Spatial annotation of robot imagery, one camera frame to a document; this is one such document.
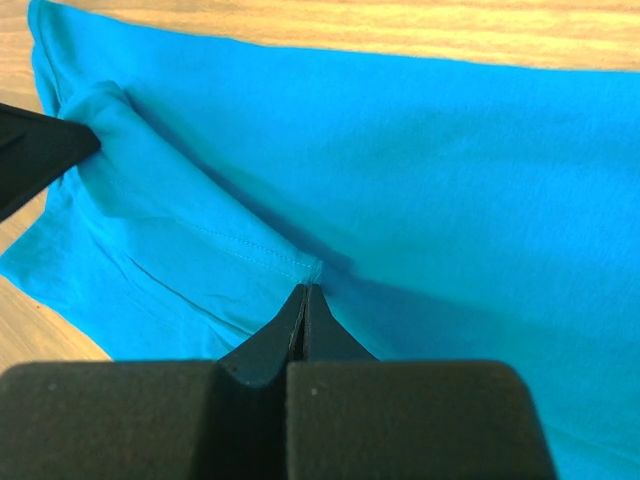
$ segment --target wood grain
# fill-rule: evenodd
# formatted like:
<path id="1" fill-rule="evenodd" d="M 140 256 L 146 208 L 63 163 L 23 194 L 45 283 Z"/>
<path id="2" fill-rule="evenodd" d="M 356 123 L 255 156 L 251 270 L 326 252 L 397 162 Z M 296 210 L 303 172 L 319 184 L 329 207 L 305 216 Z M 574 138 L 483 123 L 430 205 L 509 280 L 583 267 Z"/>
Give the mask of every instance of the wood grain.
<path id="1" fill-rule="evenodd" d="M 126 22 L 274 46 L 484 63 L 640 71 L 637 0 L 65 0 Z M 0 0 L 0 102 L 39 111 L 27 0 Z M 42 211 L 0 225 L 0 252 Z M 33 359 L 106 358 L 58 315 L 0 279 L 0 371 Z"/>

